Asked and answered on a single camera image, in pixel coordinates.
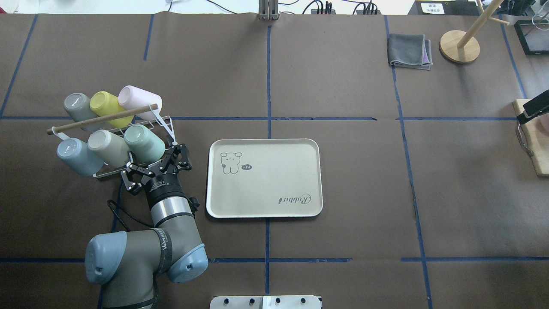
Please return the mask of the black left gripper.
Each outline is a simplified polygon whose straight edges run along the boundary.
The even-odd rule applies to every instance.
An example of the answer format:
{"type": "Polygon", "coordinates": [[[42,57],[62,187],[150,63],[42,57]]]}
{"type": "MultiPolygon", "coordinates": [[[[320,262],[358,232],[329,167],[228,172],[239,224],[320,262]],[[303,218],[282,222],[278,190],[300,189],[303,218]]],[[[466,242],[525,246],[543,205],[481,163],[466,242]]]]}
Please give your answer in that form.
{"type": "Polygon", "coordinates": [[[148,202],[160,202],[167,198],[183,196],[183,188],[177,173],[192,168],[189,151],[186,145],[181,143],[168,149],[158,169],[126,166],[121,171],[121,178],[124,188],[131,195],[144,192],[148,202]]]}

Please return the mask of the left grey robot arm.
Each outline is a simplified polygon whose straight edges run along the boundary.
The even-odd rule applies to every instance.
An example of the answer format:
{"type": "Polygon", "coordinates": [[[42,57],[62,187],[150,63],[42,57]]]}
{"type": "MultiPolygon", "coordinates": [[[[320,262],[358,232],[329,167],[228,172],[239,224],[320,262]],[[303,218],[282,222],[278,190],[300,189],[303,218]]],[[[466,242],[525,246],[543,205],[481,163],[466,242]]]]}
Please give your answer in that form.
{"type": "Polygon", "coordinates": [[[157,278],[186,283],[208,266],[194,212],[178,178],[192,168],[189,160],[168,160],[140,167],[128,163],[121,177],[130,192],[144,191],[152,227],[93,237],[85,252],[86,277],[102,286],[104,309],[152,309],[158,303],[157,278]]]}

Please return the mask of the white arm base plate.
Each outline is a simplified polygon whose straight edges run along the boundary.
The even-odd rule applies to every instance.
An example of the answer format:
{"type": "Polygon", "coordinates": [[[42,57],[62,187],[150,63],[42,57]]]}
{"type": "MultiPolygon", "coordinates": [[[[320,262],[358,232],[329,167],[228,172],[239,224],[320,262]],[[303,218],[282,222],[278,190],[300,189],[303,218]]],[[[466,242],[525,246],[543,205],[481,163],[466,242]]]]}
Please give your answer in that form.
{"type": "Polygon", "coordinates": [[[214,297],[210,309],[322,309],[315,295],[251,295],[214,297]]]}

